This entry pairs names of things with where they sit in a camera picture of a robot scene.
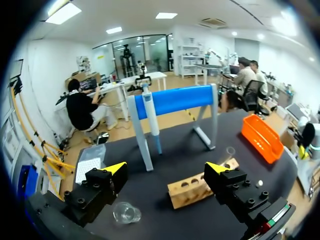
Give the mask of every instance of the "black table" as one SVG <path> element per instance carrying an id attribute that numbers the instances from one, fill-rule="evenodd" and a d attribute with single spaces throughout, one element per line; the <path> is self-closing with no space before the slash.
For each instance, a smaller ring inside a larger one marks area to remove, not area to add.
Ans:
<path id="1" fill-rule="evenodd" d="M 204 171 L 205 162 L 219 164 L 226 147 L 235 148 L 240 168 L 254 182 L 263 181 L 262 191 L 269 192 L 270 201 L 286 198 L 297 177 L 297 168 L 284 151 L 274 164 L 268 164 L 242 136 L 243 110 L 222 113 L 218 117 L 216 149 L 208 151 L 187 123 L 160 131 L 163 155 L 158 155 L 153 139 L 148 139 L 154 171 L 146 172 L 135 137 L 106 144 L 107 166 L 126 161 L 129 179 L 119 193 L 117 202 L 129 202 L 141 210 L 137 223 L 121 225 L 115 222 L 113 207 L 106 205 L 87 230 L 109 240 L 233 240 L 240 239 L 247 227 L 239 223 L 229 208 L 219 205 L 213 196 L 174 210 L 167 184 Z M 209 119 L 201 128 L 208 133 Z"/>

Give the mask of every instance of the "transparent cup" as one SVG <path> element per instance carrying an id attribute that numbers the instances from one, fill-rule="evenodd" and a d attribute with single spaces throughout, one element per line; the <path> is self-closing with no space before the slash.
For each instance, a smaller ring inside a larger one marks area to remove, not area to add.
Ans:
<path id="1" fill-rule="evenodd" d="M 230 168 L 226 161 L 232 159 L 236 153 L 236 150 L 232 146 L 228 146 L 225 149 L 225 152 L 223 153 L 222 157 L 219 160 L 219 164 L 224 164 L 224 167 Z"/>
<path id="2" fill-rule="evenodd" d="M 113 217 L 120 224 L 136 223 L 141 219 L 141 211 L 128 202 L 118 202 L 113 208 Z"/>

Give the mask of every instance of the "pants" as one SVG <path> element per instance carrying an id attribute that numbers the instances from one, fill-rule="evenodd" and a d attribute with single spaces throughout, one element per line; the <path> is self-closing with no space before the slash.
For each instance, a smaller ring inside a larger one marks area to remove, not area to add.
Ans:
<path id="1" fill-rule="evenodd" d="M 105 119 L 106 125 L 108 127 L 113 126 L 117 123 L 117 119 L 112 112 L 111 108 L 106 104 L 100 104 L 96 110 L 92 112 L 93 126 L 96 125 L 101 120 Z"/>

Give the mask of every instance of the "blue foam bar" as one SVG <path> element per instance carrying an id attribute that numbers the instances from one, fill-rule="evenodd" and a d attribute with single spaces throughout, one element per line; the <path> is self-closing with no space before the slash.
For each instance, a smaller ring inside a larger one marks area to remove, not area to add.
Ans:
<path id="1" fill-rule="evenodd" d="M 157 116 L 191 109 L 214 102 L 211 85 L 189 86 L 152 93 L 155 114 Z M 142 96 L 135 96 L 135 104 L 140 120 L 147 118 Z"/>

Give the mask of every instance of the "orange plastic basket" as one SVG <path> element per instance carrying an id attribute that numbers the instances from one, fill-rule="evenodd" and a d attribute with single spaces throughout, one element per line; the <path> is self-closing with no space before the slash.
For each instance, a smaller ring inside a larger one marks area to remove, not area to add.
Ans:
<path id="1" fill-rule="evenodd" d="M 279 135 L 257 115 L 252 114 L 243 119 L 241 133 L 269 164 L 281 157 L 284 146 Z"/>

